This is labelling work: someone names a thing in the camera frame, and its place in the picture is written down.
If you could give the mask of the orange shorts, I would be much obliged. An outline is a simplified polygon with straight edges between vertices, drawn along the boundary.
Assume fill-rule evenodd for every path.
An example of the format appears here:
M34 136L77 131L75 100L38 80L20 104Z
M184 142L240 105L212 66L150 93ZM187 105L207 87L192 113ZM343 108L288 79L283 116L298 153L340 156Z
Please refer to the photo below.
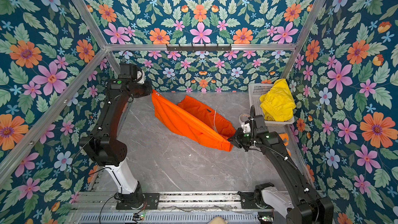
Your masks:
M155 90L151 98L155 117L171 132L208 148L227 152L233 149L228 139L236 129L216 110L188 95L177 105Z

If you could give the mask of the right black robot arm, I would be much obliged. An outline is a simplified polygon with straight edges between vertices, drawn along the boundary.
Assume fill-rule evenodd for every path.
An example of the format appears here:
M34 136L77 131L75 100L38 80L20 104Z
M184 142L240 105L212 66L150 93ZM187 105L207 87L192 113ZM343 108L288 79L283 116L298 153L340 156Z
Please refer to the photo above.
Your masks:
M301 173L291 159L283 139L270 132L264 117L252 106L248 119L228 139L245 151L260 151L276 169L288 194L281 193L272 183L257 185L254 191L256 205L270 206L282 215L288 224L331 224L334 205L322 196Z

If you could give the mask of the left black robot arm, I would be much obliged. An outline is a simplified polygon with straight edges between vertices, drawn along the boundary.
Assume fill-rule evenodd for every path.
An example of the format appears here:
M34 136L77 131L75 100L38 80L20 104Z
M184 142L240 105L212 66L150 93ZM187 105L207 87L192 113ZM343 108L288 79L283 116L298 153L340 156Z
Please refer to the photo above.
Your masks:
M79 145L89 158L106 170L116 184L117 209L140 209L145 197L139 181L133 176L125 159L127 146L118 140L123 114L134 99L152 92L152 84L134 64L121 64L117 78L108 81L105 103L90 134Z

